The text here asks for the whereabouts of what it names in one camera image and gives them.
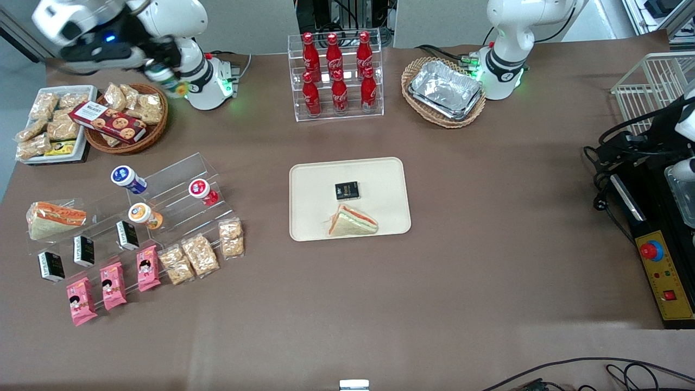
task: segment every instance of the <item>small white device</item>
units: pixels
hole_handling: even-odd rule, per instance
[[[154,60],[188,83],[196,109],[214,109],[234,93],[229,62],[206,58],[192,39],[208,26],[198,0],[41,0],[32,19],[76,71],[142,71]]]
[[[487,99],[504,99],[512,94],[521,70],[533,48],[531,26],[567,20],[578,14],[586,0],[489,0],[487,17],[498,30],[494,46],[478,51],[480,82]]]

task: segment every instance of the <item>floor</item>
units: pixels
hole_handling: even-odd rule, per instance
[[[0,39],[0,201],[15,167],[15,134],[24,128],[36,91],[46,86],[46,70]]]

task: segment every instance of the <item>table surface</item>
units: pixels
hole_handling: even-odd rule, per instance
[[[619,121],[610,87],[645,54],[667,50],[663,33],[537,45],[514,94],[458,130],[424,121],[401,96],[401,71],[418,50],[384,51],[384,117],[303,123],[286,57],[258,56],[224,106],[171,102],[167,133],[141,154],[17,165],[0,207],[2,388],[335,390],[341,378],[368,378],[373,390],[476,390],[577,356],[692,374],[695,334],[662,330],[630,243],[591,208],[581,157]],[[50,85],[140,80],[49,72]],[[74,327],[65,291],[41,280],[26,254],[29,204],[94,201],[117,191],[108,178],[116,165],[149,175],[198,151],[244,220],[246,257]],[[412,229],[293,241],[290,168],[373,157],[403,161]],[[539,375],[614,387],[600,363]]]

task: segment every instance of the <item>snack bag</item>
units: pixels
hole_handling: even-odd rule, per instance
[[[174,285],[195,279],[190,261],[178,244],[157,254]]]
[[[72,315],[72,323],[74,323],[75,326],[79,326],[97,317],[91,289],[92,285],[90,285],[89,279],[86,277],[67,286],[67,298],[70,301],[70,315]]]
[[[27,126],[25,130],[22,130],[20,133],[17,133],[17,135],[15,136],[15,141],[17,141],[18,143],[23,143],[25,141],[31,140],[32,138],[38,136],[39,134],[41,134],[41,132],[43,132],[47,123],[47,119],[39,118],[38,120],[32,122],[31,125]]]
[[[220,221],[220,245],[226,260],[244,255],[244,231],[239,217]]]
[[[15,160],[27,160],[51,150],[51,139],[48,134],[41,133],[29,141],[17,144]]]
[[[138,253],[138,289],[144,292],[152,289],[159,282],[159,264],[157,262],[156,245],[150,246]]]
[[[47,120],[53,115],[53,110],[56,109],[57,104],[58,96],[56,94],[39,94],[36,96],[34,105],[29,111],[29,118],[32,120],[38,120],[40,118]]]
[[[210,242],[202,234],[182,241],[181,246],[198,277],[203,278],[220,268]]]
[[[123,111],[126,108],[126,97],[114,83],[109,83],[104,99],[108,102],[108,106],[116,111]]]
[[[125,304],[126,285],[123,282],[123,268],[121,262],[116,262],[99,271],[101,274],[101,292],[104,295],[104,307],[106,310],[116,305]]]

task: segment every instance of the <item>white tray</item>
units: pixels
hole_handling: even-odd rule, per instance
[[[54,93],[58,96],[63,96],[68,93],[73,94],[88,94],[90,101],[97,100],[97,88],[94,86],[60,86],[60,87],[47,87],[41,88],[38,94]],[[29,126],[34,120],[29,118],[26,122],[26,126]],[[80,126],[77,131],[77,139],[75,140],[75,148],[72,150],[71,154],[64,154],[60,156],[36,156],[27,160],[20,160],[24,164],[48,164],[48,163],[69,163],[71,161],[79,161],[82,159],[82,154],[85,152],[85,147],[87,145],[87,137],[85,136],[84,126]]]
[[[373,235],[328,236],[338,210],[336,184],[358,182],[360,199],[344,201],[379,223]],[[296,241],[404,234],[410,208],[403,162],[397,157],[298,164],[290,170],[290,236]]]

